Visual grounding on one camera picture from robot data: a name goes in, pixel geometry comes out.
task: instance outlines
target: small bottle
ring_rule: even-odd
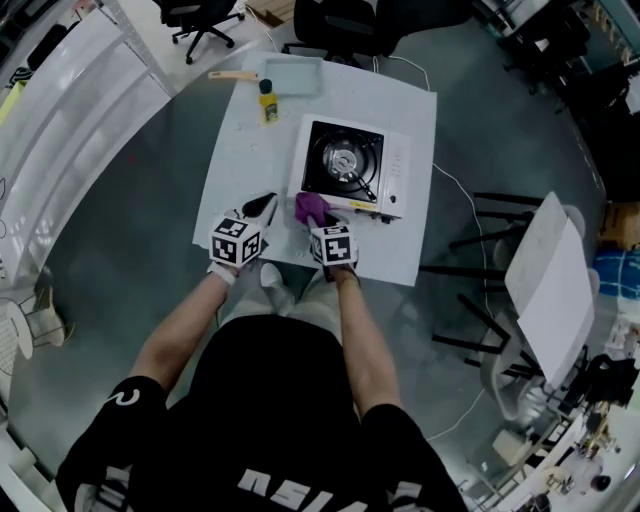
[[[262,119],[265,124],[271,124],[278,120],[278,98],[273,92],[271,80],[260,80],[260,106],[262,107]]]

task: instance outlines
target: gray floor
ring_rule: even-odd
[[[274,37],[294,40],[288,26]],[[261,38],[257,46],[269,44]],[[554,115],[553,96],[529,96],[517,75],[503,71],[504,55],[474,21],[408,37],[396,54],[423,66],[438,92],[435,162],[470,191],[543,197],[555,190],[582,211],[590,257],[605,194],[570,116]],[[235,54],[219,68],[237,69],[239,59]],[[422,74],[404,62],[382,59],[380,70],[424,86]],[[51,472],[126,376],[153,326],[202,276],[207,255],[191,236],[232,87],[201,77],[176,97],[114,159],[51,253],[45,279],[77,322],[76,334],[62,350],[44,347],[19,365],[10,402],[13,431]],[[467,199],[434,172],[422,263],[480,266],[478,246],[455,254],[447,248],[474,234]],[[296,287],[303,275],[285,269]],[[363,288],[393,351],[408,411],[426,437],[437,434],[481,386],[477,369],[462,363],[465,354],[434,344],[431,334],[479,338],[477,321],[455,300],[464,291],[479,301],[478,283],[421,274],[415,288],[372,281]],[[180,389],[187,385],[185,377]],[[474,478],[466,458],[502,423],[485,396],[457,430],[433,443],[454,481]]]

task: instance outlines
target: shoe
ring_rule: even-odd
[[[265,263],[260,269],[260,286],[267,294],[271,305],[280,316],[288,316],[295,306],[293,293],[284,285],[282,274],[273,263]]]

